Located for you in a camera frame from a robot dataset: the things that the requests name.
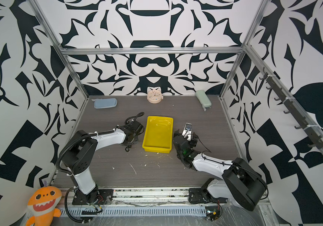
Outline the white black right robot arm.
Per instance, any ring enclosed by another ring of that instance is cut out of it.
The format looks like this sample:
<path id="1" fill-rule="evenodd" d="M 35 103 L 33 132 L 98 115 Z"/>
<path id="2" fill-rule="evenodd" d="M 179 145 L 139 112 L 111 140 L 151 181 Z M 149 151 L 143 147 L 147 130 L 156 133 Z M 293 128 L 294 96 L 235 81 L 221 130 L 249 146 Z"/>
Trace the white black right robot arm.
<path id="1" fill-rule="evenodd" d="M 185 168 L 206 172 L 216 178 L 208 179 L 199 189 L 201 198 L 190 203 L 215 202 L 228 199 L 233 205 L 253 211 L 263 195 L 268 194 L 266 182 L 242 158 L 227 161 L 207 156 L 194 149 L 199 140 L 195 133 L 175 131 L 173 145 L 177 158 Z"/>

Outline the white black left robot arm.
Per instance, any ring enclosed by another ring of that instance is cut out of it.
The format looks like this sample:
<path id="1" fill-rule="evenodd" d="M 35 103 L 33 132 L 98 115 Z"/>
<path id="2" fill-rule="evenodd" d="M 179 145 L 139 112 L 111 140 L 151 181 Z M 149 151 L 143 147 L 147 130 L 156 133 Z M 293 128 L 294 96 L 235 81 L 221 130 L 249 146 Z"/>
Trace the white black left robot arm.
<path id="1" fill-rule="evenodd" d="M 90 171 L 95 152 L 112 145 L 122 145 L 129 152 L 143 132 L 144 126 L 137 121 L 103 132 L 86 133 L 80 130 L 61 150 L 56 168 L 71 177 L 76 187 L 76 196 L 83 204 L 96 204 L 101 195 Z"/>

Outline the yellow plastic bin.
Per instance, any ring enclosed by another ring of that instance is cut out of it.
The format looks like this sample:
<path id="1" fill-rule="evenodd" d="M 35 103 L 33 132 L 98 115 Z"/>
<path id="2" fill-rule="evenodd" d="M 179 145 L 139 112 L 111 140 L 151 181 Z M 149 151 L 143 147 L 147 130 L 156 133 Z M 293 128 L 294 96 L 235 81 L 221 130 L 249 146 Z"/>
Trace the yellow plastic bin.
<path id="1" fill-rule="evenodd" d="M 174 119 L 148 116 L 142 148 L 146 152 L 170 153 L 172 150 Z"/>

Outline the beige round alarm clock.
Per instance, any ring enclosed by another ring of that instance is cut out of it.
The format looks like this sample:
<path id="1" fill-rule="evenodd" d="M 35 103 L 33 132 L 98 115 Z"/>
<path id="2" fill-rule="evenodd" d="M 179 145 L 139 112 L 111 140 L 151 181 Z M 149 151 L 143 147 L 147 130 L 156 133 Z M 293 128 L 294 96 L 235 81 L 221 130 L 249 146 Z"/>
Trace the beige round alarm clock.
<path id="1" fill-rule="evenodd" d="M 163 95 L 159 90 L 151 90 L 147 93 L 147 100 L 152 104 L 158 104 L 163 100 Z"/>

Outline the light blue glasses case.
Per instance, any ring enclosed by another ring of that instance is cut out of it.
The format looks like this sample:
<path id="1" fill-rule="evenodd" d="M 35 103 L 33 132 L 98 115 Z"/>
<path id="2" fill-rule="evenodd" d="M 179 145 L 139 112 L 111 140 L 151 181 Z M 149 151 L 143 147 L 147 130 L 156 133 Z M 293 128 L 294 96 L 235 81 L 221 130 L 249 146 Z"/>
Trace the light blue glasses case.
<path id="1" fill-rule="evenodd" d="M 107 98 L 107 99 L 93 99 L 95 109 L 107 109 L 107 108 L 114 108 L 117 106 L 117 99 L 115 98 Z"/>

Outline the mint green glasses case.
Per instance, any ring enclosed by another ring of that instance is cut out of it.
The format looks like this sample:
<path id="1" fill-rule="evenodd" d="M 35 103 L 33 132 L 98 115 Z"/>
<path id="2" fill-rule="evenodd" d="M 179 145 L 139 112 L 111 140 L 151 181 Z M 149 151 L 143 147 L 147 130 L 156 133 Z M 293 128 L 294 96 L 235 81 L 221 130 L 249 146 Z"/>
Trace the mint green glasses case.
<path id="1" fill-rule="evenodd" d="M 212 102 L 210 101 L 204 90 L 196 91 L 195 96 L 201 103 L 204 111 L 206 111 L 207 108 L 210 108 L 212 106 Z"/>

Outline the orange shark plush toy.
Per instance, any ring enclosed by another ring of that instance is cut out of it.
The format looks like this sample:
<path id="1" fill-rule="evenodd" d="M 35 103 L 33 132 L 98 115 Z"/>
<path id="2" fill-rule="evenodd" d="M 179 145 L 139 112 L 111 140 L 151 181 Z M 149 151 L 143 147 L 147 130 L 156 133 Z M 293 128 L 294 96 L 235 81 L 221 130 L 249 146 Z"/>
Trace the orange shark plush toy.
<path id="1" fill-rule="evenodd" d="M 56 208 L 61 198 L 61 190 L 54 186 L 38 189 L 28 201 L 33 216 L 27 220 L 26 226 L 50 226 L 54 218 L 61 216 L 61 210 Z"/>

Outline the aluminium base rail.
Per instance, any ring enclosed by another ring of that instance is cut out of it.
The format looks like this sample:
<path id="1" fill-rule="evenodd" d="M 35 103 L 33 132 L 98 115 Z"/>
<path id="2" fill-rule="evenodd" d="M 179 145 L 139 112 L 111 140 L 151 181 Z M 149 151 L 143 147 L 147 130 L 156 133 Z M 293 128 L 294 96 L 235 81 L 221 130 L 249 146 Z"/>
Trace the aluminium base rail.
<path id="1" fill-rule="evenodd" d="M 101 188 L 96 201 L 87 204 L 81 193 L 61 189 L 57 205 L 61 216 L 91 221 L 111 217 L 219 216 L 223 207 L 242 209 L 227 195 L 213 198 L 199 187 Z"/>

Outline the black wall hook rail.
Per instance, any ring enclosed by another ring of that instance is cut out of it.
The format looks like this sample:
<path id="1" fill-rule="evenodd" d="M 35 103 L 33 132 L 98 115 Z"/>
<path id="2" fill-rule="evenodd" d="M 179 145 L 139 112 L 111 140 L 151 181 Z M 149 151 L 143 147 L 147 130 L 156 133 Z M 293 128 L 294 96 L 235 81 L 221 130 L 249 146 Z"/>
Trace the black wall hook rail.
<path id="1" fill-rule="evenodd" d="M 318 130 L 317 124 L 308 118 L 307 113 L 303 110 L 297 99 L 292 96 L 278 77 L 275 74 L 267 73 L 265 68 L 263 68 L 263 77 L 260 79 L 267 82 L 269 85 L 267 87 L 268 90 L 273 90 L 276 93 L 277 98 L 275 98 L 275 101 L 281 102 L 286 107 L 287 110 L 284 113 L 287 115 L 291 114 L 296 120 L 298 125 L 295 126 L 295 129 L 303 130 L 309 137 L 312 143 L 308 144 L 308 147 L 322 149 L 323 138 L 321 132 Z"/>

